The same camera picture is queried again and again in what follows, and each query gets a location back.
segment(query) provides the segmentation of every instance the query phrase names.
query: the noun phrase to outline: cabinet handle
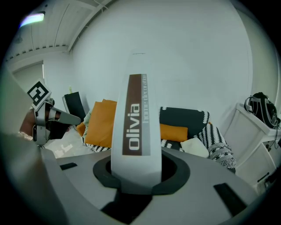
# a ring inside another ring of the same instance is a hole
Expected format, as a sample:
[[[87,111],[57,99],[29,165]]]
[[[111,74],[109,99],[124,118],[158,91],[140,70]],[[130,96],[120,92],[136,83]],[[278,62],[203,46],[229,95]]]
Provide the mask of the cabinet handle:
[[[262,179],[264,179],[266,176],[268,176],[269,175],[269,172],[267,172],[267,174],[265,174],[262,178],[260,178],[259,180],[258,180],[258,182],[260,182]]]

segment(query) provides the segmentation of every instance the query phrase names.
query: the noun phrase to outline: black bag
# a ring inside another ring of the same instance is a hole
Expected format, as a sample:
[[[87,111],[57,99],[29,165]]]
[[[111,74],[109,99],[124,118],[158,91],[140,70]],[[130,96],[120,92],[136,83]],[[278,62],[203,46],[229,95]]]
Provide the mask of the black bag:
[[[277,118],[275,105],[269,101],[268,97],[262,92],[256,93],[247,98],[244,103],[244,108],[249,113],[254,114],[270,128],[277,128],[280,124],[280,119]]]

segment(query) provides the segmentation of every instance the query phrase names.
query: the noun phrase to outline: white cabinet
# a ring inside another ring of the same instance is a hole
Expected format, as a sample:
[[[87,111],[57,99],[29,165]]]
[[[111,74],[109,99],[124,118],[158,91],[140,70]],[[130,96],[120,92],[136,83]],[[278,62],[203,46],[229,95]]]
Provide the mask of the white cabinet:
[[[237,104],[235,116],[224,136],[237,159],[236,175],[253,187],[264,181],[281,163],[281,149],[271,147],[268,152],[263,142],[275,139],[276,129],[271,129],[242,104]],[[277,140],[281,138],[278,130]]]

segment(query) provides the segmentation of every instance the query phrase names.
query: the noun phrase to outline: ceiling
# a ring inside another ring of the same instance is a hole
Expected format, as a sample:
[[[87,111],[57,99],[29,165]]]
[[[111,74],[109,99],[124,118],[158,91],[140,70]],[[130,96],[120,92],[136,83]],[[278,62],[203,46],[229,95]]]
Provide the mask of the ceiling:
[[[42,22],[21,27],[5,61],[15,63],[53,51],[70,51],[79,34],[111,0],[48,0],[32,13],[45,11]]]

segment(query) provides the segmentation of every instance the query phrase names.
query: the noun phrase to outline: ceiling light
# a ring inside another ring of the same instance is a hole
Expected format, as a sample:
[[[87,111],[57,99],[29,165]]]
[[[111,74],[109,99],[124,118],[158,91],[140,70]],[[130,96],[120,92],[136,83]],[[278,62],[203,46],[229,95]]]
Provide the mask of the ceiling light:
[[[37,13],[33,15],[27,16],[20,25],[20,28],[24,25],[30,24],[30,23],[35,23],[35,22],[40,22],[44,20],[44,13]]]

